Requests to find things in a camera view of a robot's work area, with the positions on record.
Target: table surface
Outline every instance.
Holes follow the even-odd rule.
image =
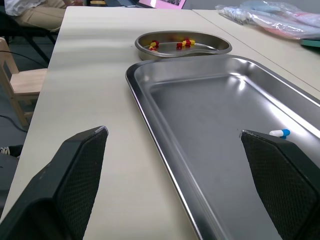
[[[231,54],[253,59],[320,98],[305,79],[194,11],[68,7],[1,219],[64,140],[105,125],[109,137],[84,239],[197,238],[125,78],[140,61],[135,39],[165,30],[220,36],[231,43]]]
[[[297,40],[278,37],[262,27],[239,25],[215,10],[193,11],[305,82],[298,87],[305,88],[307,92],[313,92],[311,88],[320,91],[320,50],[312,51],[301,46]]]

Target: blue and white capsule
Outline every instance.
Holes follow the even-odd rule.
[[[269,135],[286,139],[287,136],[290,135],[290,130],[289,129],[273,130],[269,133]]]

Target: plastic bag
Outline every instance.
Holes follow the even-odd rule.
[[[320,28],[260,11],[250,11],[251,20],[266,31],[287,39],[320,38]]]
[[[320,14],[302,11],[285,2],[246,1],[240,5],[240,9],[273,13],[308,26],[320,28]]]
[[[247,1],[242,3],[240,7],[218,5],[216,9],[223,16],[231,18],[239,24],[257,25],[270,33],[284,38],[320,38],[320,28],[311,26],[310,24],[307,25],[303,22],[310,22],[310,18],[307,20],[302,17],[300,17],[300,19],[294,17],[291,11],[299,11],[299,9],[291,4],[282,2]]]
[[[249,24],[248,20],[250,18],[247,18],[248,11],[238,8],[236,6],[224,6],[224,5],[218,5],[215,7],[215,9],[218,10],[219,14],[223,15],[227,19],[231,19],[232,21],[243,25],[243,24]]]

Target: khaki pants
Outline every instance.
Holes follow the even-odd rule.
[[[24,27],[38,27],[50,31],[59,31],[66,7],[63,0],[46,0],[39,6],[27,9],[14,19]]]

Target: black cable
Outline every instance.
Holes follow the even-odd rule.
[[[25,56],[25,55],[22,55],[22,54],[20,54],[20,53],[16,53],[16,52],[12,52],[12,51],[4,51],[4,50],[0,50],[0,52],[19,55],[19,56],[21,56],[21,57],[24,57],[24,58],[26,58],[26,59],[29,59],[29,60],[35,62],[36,64],[39,64],[41,67],[43,67],[43,68],[45,68],[45,69],[47,68],[46,66],[42,65],[40,62],[38,62],[38,61],[36,61],[36,60],[33,60],[32,58],[27,57],[27,56]]]
[[[8,117],[8,116],[3,116],[3,115],[0,115],[0,117],[9,120],[9,121],[13,124],[13,126],[14,126],[16,129],[18,129],[19,131],[24,132],[24,133],[27,133],[27,132],[28,132],[28,131],[26,131],[26,130],[20,128],[20,127],[18,127],[18,125],[17,125],[10,117]]]

